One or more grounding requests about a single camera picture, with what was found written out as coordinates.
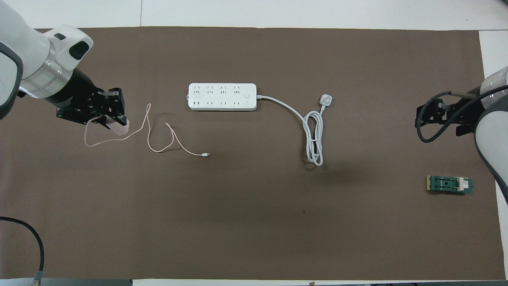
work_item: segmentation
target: white power cord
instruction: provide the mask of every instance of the white power cord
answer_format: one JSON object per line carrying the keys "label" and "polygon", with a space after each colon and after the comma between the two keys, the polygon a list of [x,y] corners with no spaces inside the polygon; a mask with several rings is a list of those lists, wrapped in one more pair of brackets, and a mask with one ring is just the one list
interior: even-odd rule
{"label": "white power cord", "polygon": [[97,118],[100,118],[100,117],[95,117],[95,118],[92,118],[90,120],[88,120],[88,122],[86,123],[86,127],[85,127],[85,145],[87,147],[95,147],[99,144],[102,144],[102,143],[105,143],[105,142],[109,142],[109,141],[122,141],[122,140],[125,140],[129,137],[131,137],[132,135],[138,133],[139,131],[141,131],[143,129],[143,127],[145,127],[145,122],[148,123],[148,135],[146,137],[146,142],[148,143],[148,147],[150,148],[150,150],[156,152],[156,153],[161,153],[163,151],[165,151],[167,148],[171,147],[171,145],[173,144],[173,142],[175,141],[175,138],[176,138],[176,141],[178,142],[178,144],[180,144],[180,146],[182,147],[182,149],[184,149],[187,153],[191,154],[191,155],[194,155],[194,156],[199,156],[199,157],[207,157],[207,156],[210,156],[210,153],[202,153],[202,154],[195,154],[195,153],[192,153],[190,152],[189,150],[187,150],[183,145],[182,143],[180,142],[180,140],[178,139],[178,136],[176,136],[176,132],[173,130],[173,128],[171,128],[171,126],[166,122],[166,126],[168,126],[169,130],[171,131],[171,136],[172,136],[172,139],[171,139],[171,143],[169,145],[167,145],[166,147],[160,149],[160,150],[154,150],[152,148],[152,146],[150,145],[150,134],[152,133],[152,129],[151,129],[151,126],[150,126],[150,119],[148,119],[148,113],[150,112],[150,108],[151,108],[151,103],[148,103],[148,105],[146,105],[146,114],[145,114],[145,118],[143,119],[143,123],[141,124],[141,127],[132,132],[130,135],[128,135],[127,137],[125,138],[119,138],[119,139],[109,139],[109,140],[106,140],[106,141],[102,141],[102,142],[99,142],[99,143],[95,143],[93,145],[89,145],[87,142],[86,142],[86,132],[88,130],[88,124],[97,119]]}
{"label": "white power cord", "polygon": [[[305,131],[305,135],[307,137],[307,159],[309,162],[314,163],[316,166],[323,165],[323,145],[321,143],[321,137],[323,136],[323,111],[327,106],[330,106],[330,103],[332,103],[332,97],[328,94],[323,94],[319,100],[319,103],[321,104],[321,111],[311,111],[307,113],[306,116],[302,116],[291,106],[273,97],[257,95],[257,99],[268,99],[275,101],[294,112],[302,120],[303,131]],[[310,131],[309,118],[313,118],[316,121],[316,126],[314,128],[314,138],[312,138],[312,133]]]}

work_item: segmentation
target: white power strip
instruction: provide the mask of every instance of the white power strip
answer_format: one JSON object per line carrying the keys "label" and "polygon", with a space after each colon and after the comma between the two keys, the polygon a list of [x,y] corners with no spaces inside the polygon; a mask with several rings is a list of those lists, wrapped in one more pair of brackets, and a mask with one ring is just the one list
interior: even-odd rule
{"label": "white power strip", "polygon": [[191,83],[187,101],[192,110],[252,111],[256,95],[254,83]]}

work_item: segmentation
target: power cord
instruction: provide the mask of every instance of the power cord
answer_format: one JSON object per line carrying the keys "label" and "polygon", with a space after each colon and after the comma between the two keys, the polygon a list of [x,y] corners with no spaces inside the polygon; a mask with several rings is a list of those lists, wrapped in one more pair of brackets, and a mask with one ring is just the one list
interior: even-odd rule
{"label": "power cord", "polygon": [[139,131],[141,131],[144,127],[145,127],[145,122],[148,123],[148,135],[146,137],[146,142],[148,144],[148,147],[150,148],[150,150],[156,152],[156,153],[161,153],[161,152],[164,152],[167,148],[171,147],[171,145],[173,144],[173,142],[175,141],[175,138],[176,138],[176,141],[178,142],[178,144],[180,144],[180,146],[182,147],[182,149],[184,149],[187,153],[191,154],[191,155],[194,155],[194,156],[199,156],[199,157],[208,157],[210,156],[210,153],[202,153],[202,154],[196,154],[196,153],[192,153],[191,151],[187,150],[183,144],[180,142],[180,139],[178,139],[178,136],[176,136],[176,132],[175,130],[173,130],[173,128],[171,128],[171,126],[166,122],[166,126],[168,126],[169,130],[171,131],[171,136],[172,136],[172,139],[171,139],[171,143],[169,145],[167,145],[166,147],[160,149],[160,150],[155,150],[154,148],[152,148],[152,146],[150,145],[150,134],[152,133],[152,129],[151,129],[151,126],[150,126],[150,119],[148,118],[148,113],[150,112],[150,108],[151,108],[151,103],[148,103],[146,105],[146,114],[145,114],[145,118],[143,119],[143,123],[141,124],[141,127],[132,132],[130,135],[128,135],[127,137],[125,138],[118,138],[118,139],[109,139],[109,140],[105,140],[105,141],[102,141],[102,142],[99,142],[99,143],[95,143],[93,145],[89,145],[87,142],[86,142],[86,133],[87,133],[87,130],[88,130],[88,125],[91,121],[99,118],[99,117],[95,117],[95,118],[92,118],[90,120],[88,120],[88,122],[86,123],[86,126],[85,126],[85,137],[84,137],[84,140],[85,140],[85,145],[87,147],[95,147],[99,144],[102,144],[102,143],[105,143],[105,142],[110,142],[110,141],[122,141],[122,140],[125,140],[129,137],[131,137],[132,135],[138,133]]}
{"label": "power cord", "polygon": [[[269,96],[257,95],[257,99],[268,99],[271,101],[275,101],[278,104],[283,105],[287,109],[294,112],[301,120],[303,131],[305,132],[305,136],[307,137],[307,159],[309,162],[314,163],[316,166],[323,165],[323,145],[322,145],[322,136],[323,136],[323,111],[327,106],[330,106],[332,103],[332,97],[328,94],[323,94],[319,103],[321,104],[321,110],[311,111],[307,113],[306,116],[302,116],[298,111],[296,111],[291,106],[285,104],[284,102],[275,99]],[[309,119],[312,118],[316,122],[316,126],[314,128],[314,138],[312,137],[312,133],[309,127]]]}
{"label": "power cord", "polygon": [[44,246],[42,245],[41,237],[39,236],[37,231],[31,225],[29,225],[28,223],[26,223],[26,222],[24,222],[22,220],[19,220],[19,219],[16,219],[16,218],[12,218],[12,217],[7,217],[7,216],[0,216],[0,220],[10,221],[10,222],[14,222],[14,223],[20,224],[20,225],[26,227],[35,236],[35,239],[37,240],[37,243],[39,245],[39,253],[41,255],[41,258],[40,258],[40,261],[39,261],[39,271],[37,271],[37,273],[35,275],[35,278],[32,281],[32,283],[30,284],[30,286],[41,285],[42,275],[44,274],[44,272],[43,272],[43,268],[44,268]]}
{"label": "power cord", "polygon": [[501,87],[489,90],[489,91],[479,95],[475,99],[471,99],[466,104],[464,104],[464,106],[462,106],[457,112],[455,112],[450,118],[448,118],[448,120],[445,122],[445,124],[441,127],[441,129],[439,129],[439,131],[436,132],[436,134],[434,134],[434,136],[430,137],[429,139],[426,139],[422,135],[422,118],[423,118],[423,114],[425,113],[425,111],[427,110],[429,105],[434,100],[438,99],[439,97],[441,97],[443,95],[450,95],[452,92],[451,91],[447,91],[447,92],[442,92],[440,94],[436,94],[431,99],[429,99],[429,101],[427,101],[427,103],[425,103],[425,105],[422,107],[422,110],[420,110],[420,113],[418,114],[418,119],[417,119],[417,122],[416,122],[416,132],[418,134],[418,138],[420,138],[420,140],[422,142],[424,142],[424,143],[430,143],[430,142],[436,140],[448,128],[448,126],[450,126],[450,124],[455,122],[466,111],[466,109],[468,109],[471,105],[473,105],[476,102],[482,100],[483,98],[486,98],[489,95],[492,95],[492,94],[495,94],[497,92],[504,91],[504,90],[508,90],[508,85],[503,85]]}

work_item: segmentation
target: charging cable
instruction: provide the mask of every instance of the charging cable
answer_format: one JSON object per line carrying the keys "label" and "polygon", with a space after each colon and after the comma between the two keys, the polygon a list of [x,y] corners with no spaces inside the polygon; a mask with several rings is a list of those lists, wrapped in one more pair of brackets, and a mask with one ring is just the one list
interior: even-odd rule
{"label": "charging cable", "polygon": [[39,254],[41,255],[41,258],[39,260],[39,270],[35,274],[35,278],[32,280],[32,283],[30,284],[30,286],[40,286],[41,280],[42,280],[42,275],[44,274],[44,272],[43,272],[43,269],[44,269],[44,246],[42,245],[41,237],[39,236],[37,231],[31,225],[29,225],[27,222],[24,222],[24,221],[16,219],[16,218],[7,217],[7,216],[0,216],[0,220],[10,221],[10,222],[20,224],[20,225],[26,227],[35,236],[35,239],[37,240],[37,243],[39,245]]}
{"label": "charging cable", "polygon": [[[323,165],[323,145],[321,143],[321,137],[323,136],[323,111],[327,106],[330,106],[330,103],[332,103],[332,97],[328,94],[323,94],[319,100],[319,103],[321,104],[320,112],[313,110],[307,113],[306,116],[302,116],[291,106],[273,97],[257,95],[257,99],[275,101],[294,112],[302,120],[303,131],[305,131],[305,136],[307,137],[307,159],[316,166]],[[312,137],[312,132],[309,127],[309,118],[314,119],[316,122],[316,126],[314,128],[314,138]]]}
{"label": "charging cable", "polygon": [[148,124],[148,135],[146,136],[146,142],[148,144],[148,147],[150,148],[150,150],[156,152],[156,153],[162,153],[164,152],[167,148],[171,147],[171,145],[173,144],[173,142],[175,141],[175,138],[176,138],[176,141],[178,142],[178,144],[180,144],[180,146],[182,147],[182,149],[184,149],[187,153],[191,154],[191,155],[194,155],[194,156],[199,156],[199,157],[208,157],[210,156],[210,153],[202,153],[202,154],[196,154],[196,153],[192,153],[191,151],[187,150],[183,145],[182,143],[180,142],[180,140],[178,139],[178,136],[176,136],[176,132],[175,130],[173,130],[173,128],[171,128],[171,126],[166,122],[166,126],[168,126],[169,130],[171,131],[171,136],[172,136],[172,139],[171,139],[171,143],[169,145],[167,145],[166,147],[160,149],[160,150],[155,150],[154,148],[152,148],[152,146],[150,145],[150,134],[152,133],[152,129],[151,129],[151,126],[150,126],[150,119],[148,118],[148,113],[150,112],[150,108],[151,108],[152,104],[151,103],[148,103],[148,105],[146,105],[146,114],[145,114],[145,118],[143,119],[143,123],[141,124],[141,127],[132,132],[130,135],[128,135],[127,137],[125,138],[118,138],[118,139],[109,139],[109,140],[105,140],[105,141],[102,141],[102,142],[99,142],[99,143],[95,143],[93,145],[89,145],[87,142],[86,142],[86,132],[88,130],[88,125],[91,121],[95,120],[95,119],[98,119],[100,117],[95,117],[95,118],[92,118],[90,120],[88,120],[88,122],[86,123],[86,127],[85,127],[85,145],[87,147],[95,147],[99,144],[102,144],[102,143],[105,143],[105,142],[109,142],[109,141],[122,141],[122,140],[125,140],[129,137],[131,137],[132,135],[138,133],[139,131],[141,131],[144,127],[145,127],[145,122]]}

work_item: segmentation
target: cable connector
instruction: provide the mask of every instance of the cable connector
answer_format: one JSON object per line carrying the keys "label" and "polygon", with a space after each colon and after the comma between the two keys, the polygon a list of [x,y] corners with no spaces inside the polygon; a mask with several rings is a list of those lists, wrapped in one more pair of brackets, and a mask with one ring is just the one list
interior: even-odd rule
{"label": "cable connector", "polygon": [[44,274],[44,272],[37,271],[37,273],[35,274],[34,280],[32,281],[32,283],[30,283],[30,286],[41,286],[41,280],[42,280],[43,274]]}
{"label": "cable connector", "polygon": [[321,99],[319,100],[319,103],[324,106],[330,106],[330,104],[332,103],[332,96],[329,94],[321,95]]}

